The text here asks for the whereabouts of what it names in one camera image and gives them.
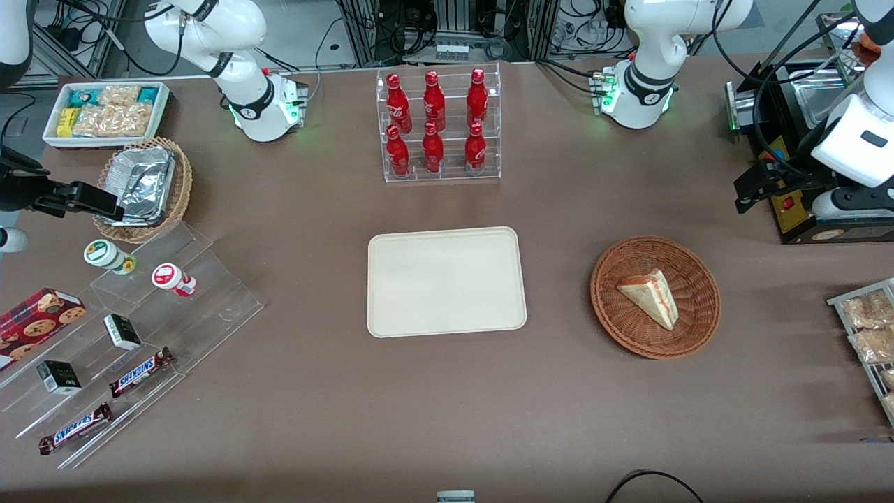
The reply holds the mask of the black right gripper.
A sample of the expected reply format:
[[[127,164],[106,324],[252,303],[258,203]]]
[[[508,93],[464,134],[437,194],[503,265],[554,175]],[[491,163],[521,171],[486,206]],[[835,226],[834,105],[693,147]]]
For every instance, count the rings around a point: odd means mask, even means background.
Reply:
[[[70,184],[49,181],[50,172],[31,157],[12,147],[2,147],[1,210],[31,210],[58,219],[69,213],[89,213],[109,220],[122,220],[124,208],[114,194],[86,182]]]

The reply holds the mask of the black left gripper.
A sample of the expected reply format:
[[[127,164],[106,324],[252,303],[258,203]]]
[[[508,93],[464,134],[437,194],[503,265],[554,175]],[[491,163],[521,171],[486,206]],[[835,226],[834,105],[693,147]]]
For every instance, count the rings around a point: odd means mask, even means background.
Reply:
[[[762,154],[758,163],[735,179],[735,210],[747,213],[755,204],[771,196],[782,196],[795,190],[816,198],[825,191],[839,188],[839,178],[823,163],[811,156],[796,156],[785,168],[770,154]]]

